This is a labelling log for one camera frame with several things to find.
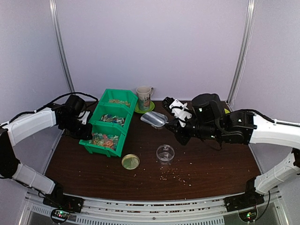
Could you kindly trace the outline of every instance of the white mug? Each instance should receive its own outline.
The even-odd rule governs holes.
[[[149,110],[152,94],[153,94],[153,87],[141,86],[136,89],[136,95],[139,98],[138,106],[141,111]]]

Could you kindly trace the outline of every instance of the green saucer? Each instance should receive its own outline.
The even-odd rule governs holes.
[[[139,104],[136,103],[136,105],[135,105],[135,112],[136,112],[136,113],[144,114],[144,113],[146,113],[146,112],[151,112],[151,111],[154,109],[154,107],[155,107],[155,105],[154,105],[154,103],[151,101],[151,103],[150,103],[150,108],[149,108],[148,110],[146,110],[146,111],[142,111],[142,110],[140,110],[140,108],[139,108]]]

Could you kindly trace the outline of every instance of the wooden table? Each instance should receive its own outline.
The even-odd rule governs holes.
[[[167,114],[161,102],[155,111]],[[224,144],[214,151],[198,139],[181,146],[173,133],[156,130],[134,113],[122,156],[136,154],[140,165],[126,170],[118,157],[89,154],[78,140],[61,138],[46,176],[61,183],[66,193],[115,200],[179,200],[235,194],[246,181],[260,174],[248,146]],[[170,166],[161,167],[156,149],[169,144],[175,149]]]

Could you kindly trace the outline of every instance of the green storage bin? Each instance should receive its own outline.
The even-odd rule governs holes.
[[[118,99],[120,101],[128,101],[130,103],[130,107],[125,106],[129,109],[129,113],[133,114],[135,110],[135,105],[137,102],[137,96],[130,90],[117,90],[117,89],[106,89],[99,103],[105,103],[110,105],[121,105],[116,103],[109,103],[111,99]]]
[[[111,156],[121,157],[126,134],[122,132],[119,126],[116,126],[114,124],[109,124],[109,123],[103,124],[98,122],[93,122],[92,125],[93,125],[93,131],[92,131],[93,133],[102,133],[106,135],[119,136],[117,149],[112,150],[107,147],[97,146],[94,144],[90,144],[89,141],[85,141],[85,140],[80,140],[79,144],[83,145],[90,154],[99,153],[99,154],[105,154],[107,155],[107,157],[111,157]]]
[[[97,124],[101,125],[101,124],[112,124],[115,126],[119,126],[120,129],[122,129],[122,131],[127,134],[128,129],[129,129],[129,125],[130,125],[130,121],[132,118],[132,114],[129,113],[128,109],[126,109],[127,106],[123,106],[123,105],[118,105],[118,104],[98,104],[98,106],[96,107],[91,119],[90,119],[90,123],[93,122],[97,122]],[[102,118],[103,115],[106,114],[110,114],[113,116],[118,116],[118,117],[122,117],[125,118],[125,123],[123,126],[117,124],[117,123],[111,123],[111,122],[103,122],[100,121],[100,119]]]

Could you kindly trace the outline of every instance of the metal scoop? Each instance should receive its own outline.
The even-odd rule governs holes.
[[[146,112],[142,117],[141,121],[149,123],[155,129],[162,129],[167,123],[168,118],[159,112]]]

